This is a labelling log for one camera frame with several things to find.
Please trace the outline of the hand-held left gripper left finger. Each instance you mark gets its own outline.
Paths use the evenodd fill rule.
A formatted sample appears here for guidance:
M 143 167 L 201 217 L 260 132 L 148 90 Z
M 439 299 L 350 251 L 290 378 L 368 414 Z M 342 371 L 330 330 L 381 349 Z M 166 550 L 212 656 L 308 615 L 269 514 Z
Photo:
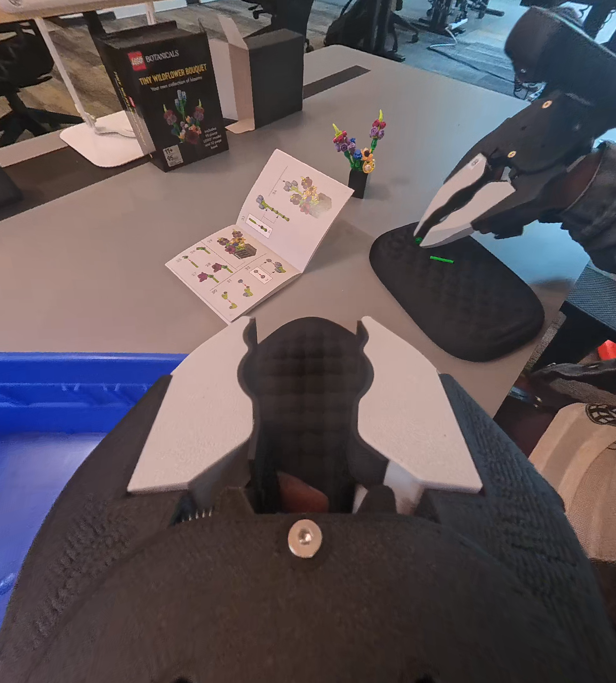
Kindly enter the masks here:
M 256 346 L 255 319 L 242 316 L 172 371 L 128 493 L 189 492 L 207 510 L 226 481 L 248 479 L 240 449 L 252 436 L 253 403 L 239 373 Z

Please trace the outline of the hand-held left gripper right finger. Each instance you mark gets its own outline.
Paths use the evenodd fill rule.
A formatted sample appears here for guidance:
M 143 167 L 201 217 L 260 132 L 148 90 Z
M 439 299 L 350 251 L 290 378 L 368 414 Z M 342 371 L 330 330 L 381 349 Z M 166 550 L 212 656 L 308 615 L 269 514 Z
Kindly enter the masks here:
M 373 378 L 358 404 L 357 432 L 386 460 L 383 484 L 397 513 L 426 490 L 477 494 L 483 484 L 434 365 L 370 316 L 360 320 Z

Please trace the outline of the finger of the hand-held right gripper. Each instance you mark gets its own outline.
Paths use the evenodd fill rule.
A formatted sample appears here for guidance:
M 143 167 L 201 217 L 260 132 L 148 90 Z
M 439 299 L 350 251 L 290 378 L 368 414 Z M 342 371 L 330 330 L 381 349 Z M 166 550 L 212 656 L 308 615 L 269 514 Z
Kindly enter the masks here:
M 461 165 L 433 196 L 415 228 L 415 237 L 425 237 L 431 227 L 439 224 L 451 212 L 465 206 L 481 187 L 490 182 L 493 182 L 492 168 L 483 154 L 478 154 Z
M 502 200 L 514 194 L 509 182 L 490 182 L 481 187 L 467 204 L 451 212 L 439 224 L 430 228 L 420 247 L 431 249 L 465 238 L 474 232 L 473 221 L 484 215 Z

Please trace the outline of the blue plastic bin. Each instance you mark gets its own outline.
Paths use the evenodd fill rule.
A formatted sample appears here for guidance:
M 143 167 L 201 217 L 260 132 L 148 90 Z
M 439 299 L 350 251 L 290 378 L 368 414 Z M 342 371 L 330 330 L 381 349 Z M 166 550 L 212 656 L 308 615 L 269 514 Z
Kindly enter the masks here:
M 30 545 L 99 441 L 184 354 L 0 353 L 0 627 Z

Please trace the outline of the lego instruction booklet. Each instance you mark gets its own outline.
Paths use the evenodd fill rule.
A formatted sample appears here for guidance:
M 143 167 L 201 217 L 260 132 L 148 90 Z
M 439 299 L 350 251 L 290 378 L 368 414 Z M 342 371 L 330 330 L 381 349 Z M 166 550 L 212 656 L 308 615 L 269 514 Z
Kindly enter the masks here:
M 303 274 L 352 195 L 347 185 L 275 149 L 236 222 L 166 267 L 230 324 Z

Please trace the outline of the person's right forearm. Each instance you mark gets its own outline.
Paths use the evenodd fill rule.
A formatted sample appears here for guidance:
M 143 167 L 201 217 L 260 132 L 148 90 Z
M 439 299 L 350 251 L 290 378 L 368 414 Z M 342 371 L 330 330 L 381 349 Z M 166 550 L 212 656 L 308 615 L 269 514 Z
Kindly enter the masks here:
M 561 223 L 593 264 L 616 275 L 616 143 L 602 142 L 543 193 L 541 222 Z

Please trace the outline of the lego flower bouquet model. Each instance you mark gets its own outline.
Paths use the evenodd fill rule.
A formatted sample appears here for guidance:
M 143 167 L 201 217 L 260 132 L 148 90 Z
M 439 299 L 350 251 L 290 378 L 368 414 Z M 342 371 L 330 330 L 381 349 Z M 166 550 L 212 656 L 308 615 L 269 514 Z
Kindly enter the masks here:
M 358 147 L 355 137 L 350 137 L 347 131 L 342 131 L 335 124 L 332 127 L 335 132 L 332 143 L 337 152 L 342 154 L 349 163 L 350 171 L 347 185 L 353 190 L 353 197 L 363 199 L 367 178 L 375 169 L 374 151 L 385 134 L 386 122 L 383 111 L 379 111 L 377 118 L 372 123 L 368 147 Z

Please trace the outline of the black lego set box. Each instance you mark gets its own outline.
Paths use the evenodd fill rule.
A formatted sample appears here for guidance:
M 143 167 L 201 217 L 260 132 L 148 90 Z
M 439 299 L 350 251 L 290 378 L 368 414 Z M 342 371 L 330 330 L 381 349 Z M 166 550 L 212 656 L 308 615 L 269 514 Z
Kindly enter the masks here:
M 93 39 L 152 164 L 169 172 L 228 150 L 206 32 L 167 21 Z

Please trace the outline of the person's left hand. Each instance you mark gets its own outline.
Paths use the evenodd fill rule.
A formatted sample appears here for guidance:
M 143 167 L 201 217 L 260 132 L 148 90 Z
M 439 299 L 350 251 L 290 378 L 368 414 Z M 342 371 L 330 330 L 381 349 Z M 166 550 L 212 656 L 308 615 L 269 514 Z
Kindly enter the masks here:
M 277 482 L 282 513 L 326 514 L 329 512 L 328 497 L 298 477 L 279 471 Z

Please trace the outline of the black foam pad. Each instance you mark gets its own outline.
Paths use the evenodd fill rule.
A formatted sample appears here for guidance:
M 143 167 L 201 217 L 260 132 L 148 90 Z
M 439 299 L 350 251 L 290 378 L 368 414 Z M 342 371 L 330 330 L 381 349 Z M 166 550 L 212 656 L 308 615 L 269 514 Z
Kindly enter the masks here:
M 388 462 L 358 432 L 360 399 L 372 385 L 367 339 L 324 318 L 284 324 L 242 362 L 242 387 L 252 400 L 247 455 L 256 512 L 282 508 L 278 474 L 323 492 L 328 511 L 352 510 L 357 485 L 383 484 Z
M 500 359 L 532 341 L 545 312 L 521 278 L 473 237 L 423 249 L 415 225 L 377 237 L 373 272 L 432 342 L 463 361 Z M 431 255 L 454 264 L 430 260 Z

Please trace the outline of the black backpack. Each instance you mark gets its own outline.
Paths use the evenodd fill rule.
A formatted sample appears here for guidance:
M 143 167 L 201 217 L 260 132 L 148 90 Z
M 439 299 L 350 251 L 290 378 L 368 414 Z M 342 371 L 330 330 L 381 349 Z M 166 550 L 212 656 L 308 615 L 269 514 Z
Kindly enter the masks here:
M 327 29 L 323 45 L 341 45 L 384 57 L 394 1 L 347 1 Z

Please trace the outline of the person's beige printed shirt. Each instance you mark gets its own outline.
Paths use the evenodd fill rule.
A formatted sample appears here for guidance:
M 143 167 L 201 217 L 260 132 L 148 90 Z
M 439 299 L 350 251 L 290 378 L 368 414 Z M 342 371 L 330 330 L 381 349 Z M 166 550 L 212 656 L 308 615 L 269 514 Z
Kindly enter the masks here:
M 592 559 L 616 562 L 616 402 L 562 407 L 530 461 Z

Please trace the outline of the open black cardboard box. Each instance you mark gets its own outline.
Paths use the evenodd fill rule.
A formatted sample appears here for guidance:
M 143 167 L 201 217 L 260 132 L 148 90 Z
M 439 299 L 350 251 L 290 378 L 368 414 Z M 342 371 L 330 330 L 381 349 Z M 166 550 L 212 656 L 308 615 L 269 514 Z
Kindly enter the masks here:
M 218 15 L 225 41 L 209 45 L 227 131 L 250 132 L 302 110 L 304 37 L 280 29 L 243 38 Z

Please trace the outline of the black office chair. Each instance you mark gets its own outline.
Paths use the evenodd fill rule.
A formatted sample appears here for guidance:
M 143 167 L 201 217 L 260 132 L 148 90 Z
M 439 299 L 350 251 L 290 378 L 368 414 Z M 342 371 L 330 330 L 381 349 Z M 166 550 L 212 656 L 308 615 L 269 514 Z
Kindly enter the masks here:
M 9 112 L 0 117 L 0 148 L 16 143 L 24 132 L 39 137 L 82 118 L 28 107 L 20 98 L 23 89 L 52 79 L 54 60 L 36 24 L 31 21 L 0 24 L 0 98 Z

